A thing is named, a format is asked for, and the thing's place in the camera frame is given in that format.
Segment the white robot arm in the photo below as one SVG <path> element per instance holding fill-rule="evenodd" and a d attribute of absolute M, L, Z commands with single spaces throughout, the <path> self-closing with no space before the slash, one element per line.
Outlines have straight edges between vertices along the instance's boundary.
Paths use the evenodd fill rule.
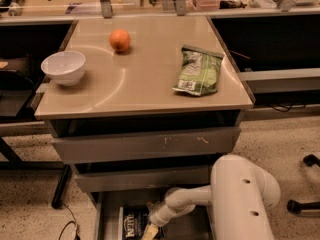
<path fill-rule="evenodd" d="M 281 189 L 275 177 L 238 155 L 220 157 L 210 183 L 197 188 L 171 188 L 153 205 L 142 240 L 153 240 L 173 218 L 206 206 L 215 240 L 275 240 L 266 210 L 276 206 Z"/>

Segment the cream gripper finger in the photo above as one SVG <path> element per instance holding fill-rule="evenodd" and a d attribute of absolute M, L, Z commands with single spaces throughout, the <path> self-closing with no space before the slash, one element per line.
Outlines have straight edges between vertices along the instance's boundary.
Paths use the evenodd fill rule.
<path fill-rule="evenodd" d="M 153 240 L 157 235 L 159 228 L 154 224 L 148 224 L 145 228 L 144 234 L 141 240 Z"/>

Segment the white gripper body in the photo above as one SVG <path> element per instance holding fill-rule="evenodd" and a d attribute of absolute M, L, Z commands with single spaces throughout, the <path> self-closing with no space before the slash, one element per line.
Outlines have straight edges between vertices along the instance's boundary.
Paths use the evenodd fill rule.
<path fill-rule="evenodd" d="M 163 227 L 174 217 L 174 210 L 164 201 L 156 203 L 147 203 L 149 209 L 149 221 L 157 227 Z"/>

